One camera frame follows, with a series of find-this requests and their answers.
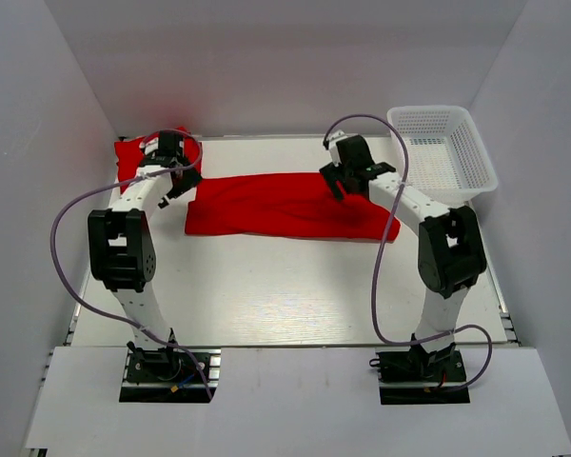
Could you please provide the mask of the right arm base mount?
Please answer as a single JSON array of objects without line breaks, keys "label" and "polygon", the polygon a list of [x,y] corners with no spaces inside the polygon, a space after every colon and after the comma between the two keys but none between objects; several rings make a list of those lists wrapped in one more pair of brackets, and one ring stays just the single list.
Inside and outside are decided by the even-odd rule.
[{"label": "right arm base mount", "polygon": [[382,406],[464,405],[470,403],[468,388],[453,391],[467,381],[463,358],[455,350],[428,375],[413,369],[404,351],[377,352],[369,361],[377,370]]}]

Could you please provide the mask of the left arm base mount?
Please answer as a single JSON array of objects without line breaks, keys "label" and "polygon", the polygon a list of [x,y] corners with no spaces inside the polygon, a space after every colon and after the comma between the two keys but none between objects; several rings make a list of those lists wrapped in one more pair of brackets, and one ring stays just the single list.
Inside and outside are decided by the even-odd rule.
[{"label": "left arm base mount", "polygon": [[221,351],[193,351],[196,362],[172,348],[143,350],[129,344],[119,402],[122,404],[208,404],[219,382]]}]

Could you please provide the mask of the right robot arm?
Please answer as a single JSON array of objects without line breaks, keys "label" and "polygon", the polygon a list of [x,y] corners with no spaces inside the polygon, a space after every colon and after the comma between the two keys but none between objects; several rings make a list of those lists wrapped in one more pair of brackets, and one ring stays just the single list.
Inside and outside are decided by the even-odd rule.
[{"label": "right robot arm", "polygon": [[361,135],[340,130],[328,134],[323,146],[331,162],[320,169],[338,200],[360,195],[389,211],[389,223],[399,220],[418,237],[417,266],[425,286],[419,324],[411,335],[413,368],[427,372],[448,360],[469,290],[486,270],[478,219],[468,206],[451,208],[411,186],[409,162],[402,172],[373,160]]}]

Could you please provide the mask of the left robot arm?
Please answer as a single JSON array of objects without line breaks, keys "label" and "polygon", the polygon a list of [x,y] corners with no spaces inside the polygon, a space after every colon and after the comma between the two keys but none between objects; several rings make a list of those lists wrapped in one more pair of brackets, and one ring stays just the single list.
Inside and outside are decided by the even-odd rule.
[{"label": "left robot arm", "polygon": [[107,209],[89,214],[91,274],[103,283],[134,323],[134,340],[128,344],[141,367],[155,368],[169,377],[179,368],[173,344],[176,337],[160,310],[151,281],[157,260],[149,219],[197,187],[202,176],[187,153],[201,150],[186,131],[160,130],[140,143],[142,160],[136,182],[127,184]]}]

